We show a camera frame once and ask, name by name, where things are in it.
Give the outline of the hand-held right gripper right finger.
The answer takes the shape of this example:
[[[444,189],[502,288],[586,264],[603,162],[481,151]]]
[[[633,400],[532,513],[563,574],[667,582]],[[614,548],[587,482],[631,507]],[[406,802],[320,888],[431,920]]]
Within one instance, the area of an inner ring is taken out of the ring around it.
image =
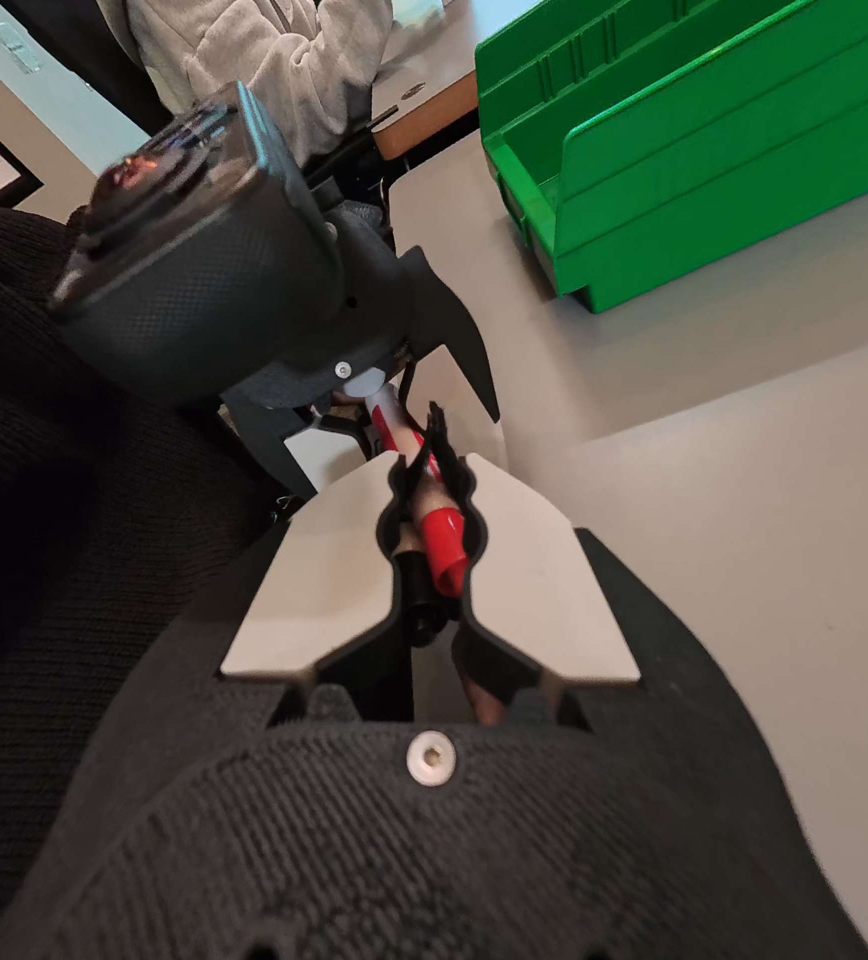
[[[461,458],[460,473],[470,559],[456,635],[464,674],[505,704],[537,690],[555,711],[570,691],[638,685],[580,531],[478,454]]]

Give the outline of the red dry erase marker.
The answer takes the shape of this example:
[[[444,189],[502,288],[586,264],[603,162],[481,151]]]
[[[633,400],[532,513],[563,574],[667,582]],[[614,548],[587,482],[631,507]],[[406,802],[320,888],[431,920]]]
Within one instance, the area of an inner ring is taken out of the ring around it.
[[[440,436],[436,419],[426,431],[415,426],[400,402],[392,383],[366,398],[372,426],[385,451],[405,461],[404,499],[406,516],[421,535],[433,581],[440,594],[459,598],[469,558],[464,550],[464,518],[452,496],[437,450]]]

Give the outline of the wooden edged table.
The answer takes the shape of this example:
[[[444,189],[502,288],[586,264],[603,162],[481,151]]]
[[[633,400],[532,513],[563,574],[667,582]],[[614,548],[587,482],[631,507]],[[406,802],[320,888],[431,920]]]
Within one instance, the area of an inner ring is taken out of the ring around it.
[[[386,162],[402,158],[478,105],[478,44],[536,1],[445,2],[422,25],[395,25],[371,91],[372,137]]]

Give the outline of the black knit sweater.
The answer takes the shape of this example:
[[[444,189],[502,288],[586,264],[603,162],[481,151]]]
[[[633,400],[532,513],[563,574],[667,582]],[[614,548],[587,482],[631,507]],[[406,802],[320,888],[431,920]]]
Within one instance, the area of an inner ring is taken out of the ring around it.
[[[284,495],[218,402],[143,402],[68,349],[77,238],[0,208],[0,916],[132,668]]]

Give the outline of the green plastic bin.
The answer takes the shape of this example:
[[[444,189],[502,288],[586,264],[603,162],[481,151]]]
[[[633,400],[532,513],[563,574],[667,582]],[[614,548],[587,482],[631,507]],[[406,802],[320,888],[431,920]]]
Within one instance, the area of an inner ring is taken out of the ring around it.
[[[475,68],[508,216],[593,313],[868,193],[868,1],[541,2]]]

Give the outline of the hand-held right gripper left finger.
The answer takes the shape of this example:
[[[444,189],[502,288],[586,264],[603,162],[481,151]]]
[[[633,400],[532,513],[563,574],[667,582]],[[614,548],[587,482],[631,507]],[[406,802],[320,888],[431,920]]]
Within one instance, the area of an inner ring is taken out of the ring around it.
[[[411,651],[402,626],[405,466],[377,456],[287,524],[220,664],[227,681],[283,683],[310,696],[343,687],[366,719],[412,719]]]

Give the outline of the person's right hand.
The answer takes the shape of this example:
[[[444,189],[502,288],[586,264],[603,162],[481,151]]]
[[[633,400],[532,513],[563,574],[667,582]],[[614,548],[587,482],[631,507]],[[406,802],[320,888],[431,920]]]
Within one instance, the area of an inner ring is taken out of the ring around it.
[[[489,728],[502,725],[507,713],[506,705],[476,683],[464,670],[459,670],[459,677],[477,723]]]

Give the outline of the white wall plate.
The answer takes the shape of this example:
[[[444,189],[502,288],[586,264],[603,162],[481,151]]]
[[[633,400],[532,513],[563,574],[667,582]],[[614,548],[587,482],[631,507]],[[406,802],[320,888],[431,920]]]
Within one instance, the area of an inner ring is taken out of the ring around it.
[[[12,24],[6,21],[0,21],[0,44],[10,54],[22,73],[30,75],[42,69],[42,61],[30,44]]]

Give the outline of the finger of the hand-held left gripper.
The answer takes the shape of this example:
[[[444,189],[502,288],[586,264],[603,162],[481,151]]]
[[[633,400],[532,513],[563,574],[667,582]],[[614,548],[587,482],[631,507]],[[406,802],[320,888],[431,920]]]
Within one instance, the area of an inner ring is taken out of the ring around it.
[[[375,441],[372,428],[358,419],[320,419],[284,439],[293,466],[283,485],[298,498],[312,498],[371,460]]]
[[[407,410],[427,425],[430,402],[444,413],[447,437],[458,456],[475,453],[502,470],[509,467],[501,423],[494,422],[445,346],[418,361],[407,395]]]

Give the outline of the black office chair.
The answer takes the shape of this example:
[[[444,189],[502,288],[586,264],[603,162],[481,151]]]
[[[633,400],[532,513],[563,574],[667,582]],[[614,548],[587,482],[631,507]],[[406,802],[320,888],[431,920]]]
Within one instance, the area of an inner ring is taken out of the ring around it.
[[[33,40],[87,82],[147,134],[160,131],[171,113],[151,80],[108,29],[98,2],[8,1],[5,9]],[[382,198],[383,162],[369,129],[370,110],[339,147],[299,166],[324,210],[343,210],[374,229],[394,248],[390,216]]]

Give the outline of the black dry erase marker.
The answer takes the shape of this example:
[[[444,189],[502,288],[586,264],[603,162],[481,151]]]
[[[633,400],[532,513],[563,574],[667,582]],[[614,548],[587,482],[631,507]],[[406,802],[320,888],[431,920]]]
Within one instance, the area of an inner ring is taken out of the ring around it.
[[[406,517],[399,522],[399,540],[392,553],[400,578],[401,625],[410,646],[430,646],[448,623],[446,599],[435,587],[421,535]]]

